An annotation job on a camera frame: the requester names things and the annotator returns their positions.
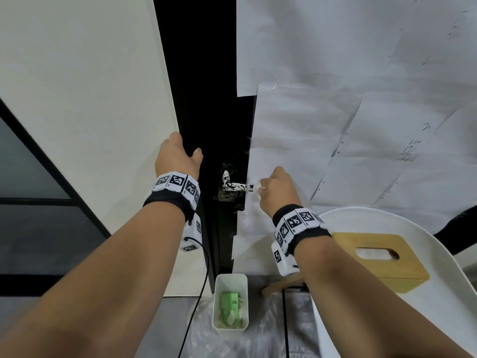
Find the white wall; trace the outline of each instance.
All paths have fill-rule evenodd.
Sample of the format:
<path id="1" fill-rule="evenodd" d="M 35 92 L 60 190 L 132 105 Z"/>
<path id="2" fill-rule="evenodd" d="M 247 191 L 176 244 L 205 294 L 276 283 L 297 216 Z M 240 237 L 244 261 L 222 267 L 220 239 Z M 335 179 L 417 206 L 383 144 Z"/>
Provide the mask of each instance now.
<path id="1" fill-rule="evenodd" d="M 177 130 L 152 0 L 0 0 L 0 97 L 115 232 Z M 194 258 L 201 268 L 171 295 L 200 291 Z"/>

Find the white tray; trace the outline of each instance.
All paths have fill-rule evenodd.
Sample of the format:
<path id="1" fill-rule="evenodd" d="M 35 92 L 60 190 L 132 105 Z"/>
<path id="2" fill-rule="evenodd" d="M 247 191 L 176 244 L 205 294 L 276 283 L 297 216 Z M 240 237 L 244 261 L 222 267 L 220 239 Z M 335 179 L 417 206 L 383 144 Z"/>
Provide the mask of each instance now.
<path id="1" fill-rule="evenodd" d="M 477 356 L 477 293 L 450 252 L 434 236 L 403 217 L 366 207 L 345 207 L 320 215 L 330 232 L 368 232 L 401 235 L 431 275 L 406 294 L 398 294 L 452 340 Z M 322 358 L 336 358 L 316 306 Z"/>

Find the wooden leg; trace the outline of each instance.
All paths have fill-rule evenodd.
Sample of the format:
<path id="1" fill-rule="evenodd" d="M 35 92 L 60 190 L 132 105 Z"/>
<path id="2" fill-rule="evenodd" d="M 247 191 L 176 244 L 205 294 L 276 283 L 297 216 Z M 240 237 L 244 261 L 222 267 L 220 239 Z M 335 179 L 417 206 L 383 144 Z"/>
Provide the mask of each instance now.
<path id="1" fill-rule="evenodd" d="M 301 272 L 297 272 L 295 274 L 288 275 L 277 281 L 276 283 L 271 283 L 266 288 L 262 289 L 262 295 L 270 295 L 271 293 L 279 292 L 289 286 L 297 285 L 303 283 L 303 276 Z"/>

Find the white plastic bin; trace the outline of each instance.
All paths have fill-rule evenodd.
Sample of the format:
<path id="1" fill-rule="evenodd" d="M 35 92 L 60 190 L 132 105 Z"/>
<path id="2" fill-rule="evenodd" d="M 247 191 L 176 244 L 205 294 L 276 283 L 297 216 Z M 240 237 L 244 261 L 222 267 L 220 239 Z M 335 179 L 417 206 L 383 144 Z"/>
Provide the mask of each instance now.
<path id="1" fill-rule="evenodd" d="M 238 293 L 242 306 L 242 329 L 223 329 L 218 328 L 221 325 L 220 318 L 220 294 L 222 293 Z M 212 325 L 218 335 L 224 338 L 239 337 L 248 326 L 248 284 L 247 277 L 243 274 L 220 274 L 215 279 L 214 294 L 214 313 Z"/>

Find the person's left hand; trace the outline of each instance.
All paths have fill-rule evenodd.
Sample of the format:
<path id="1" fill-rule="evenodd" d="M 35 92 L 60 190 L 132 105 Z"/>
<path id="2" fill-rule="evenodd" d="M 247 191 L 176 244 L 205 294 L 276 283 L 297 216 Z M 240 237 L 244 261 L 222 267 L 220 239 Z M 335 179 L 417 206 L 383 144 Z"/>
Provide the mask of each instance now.
<path id="1" fill-rule="evenodd" d="M 189 157 L 182 146 L 180 133 L 173 132 L 169 139 L 164 140 L 161 144 L 156 163 L 154 163 L 156 177 L 167 172 L 176 171 L 188 174 L 195 180 L 198 180 L 200 164 L 203 158 L 204 156 L 200 148 L 197 148 L 192 157 Z"/>

